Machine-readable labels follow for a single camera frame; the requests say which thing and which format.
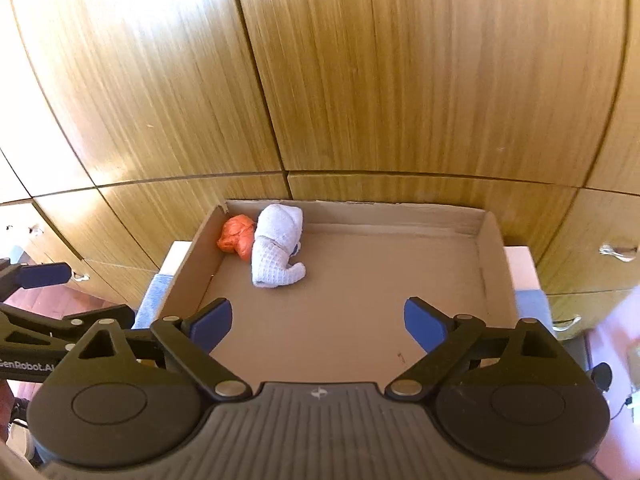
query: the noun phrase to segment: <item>orange object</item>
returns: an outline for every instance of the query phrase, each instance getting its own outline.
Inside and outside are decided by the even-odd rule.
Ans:
[[[251,261],[254,246],[255,222],[246,215],[230,218],[222,226],[218,247],[225,253],[236,252],[245,262]]]

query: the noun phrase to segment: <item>torn cardboard edge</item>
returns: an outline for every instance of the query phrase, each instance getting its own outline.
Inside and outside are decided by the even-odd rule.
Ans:
[[[513,327],[518,320],[514,291],[502,236],[495,216],[481,209],[440,204],[305,202],[295,200],[229,200],[213,208],[164,296],[158,317],[189,317],[206,306],[212,277],[223,260],[216,242],[231,216],[245,214],[257,220],[272,203],[303,210],[303,234],[406,235],[418,237],[472,237],[478,247],[488,326]]]

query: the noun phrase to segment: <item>crumpled orange bag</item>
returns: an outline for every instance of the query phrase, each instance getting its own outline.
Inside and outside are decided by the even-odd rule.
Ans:
[[[225,253],[238,253],[245,262],[251,261],[255,222],[246,215],[233,216],[222,226],[218,247]]]

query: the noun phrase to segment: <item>silver screw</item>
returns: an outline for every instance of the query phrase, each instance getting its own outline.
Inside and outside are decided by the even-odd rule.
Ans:
[[[245,393],[246,385],[240,381],[222,381],[216,384],[215,391],[220,397],[237,397]]]
[[[413,397],[422,391],[422,385],[413,379],[400,379],[391,383],[391,391],[398,396]]]

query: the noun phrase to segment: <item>wooden floor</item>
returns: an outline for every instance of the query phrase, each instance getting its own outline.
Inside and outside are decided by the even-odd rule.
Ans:
[[[69,314],[80,314],[81,312],[114,305],[110,301],[89,296],[84,292],[73,290],[65,285],[30,288],[29,290],[21,288],[4,303],[23,310],[29,310],[41,316],[54,317],[56,319],[61,319],[63,316],[68,316]],[[16,384],[18,384],[16,397],[22,397],[24,399],[31,399],[40,387],[40,385],[36,383],[18,383],[17,381],[12,381],[14,388]]]

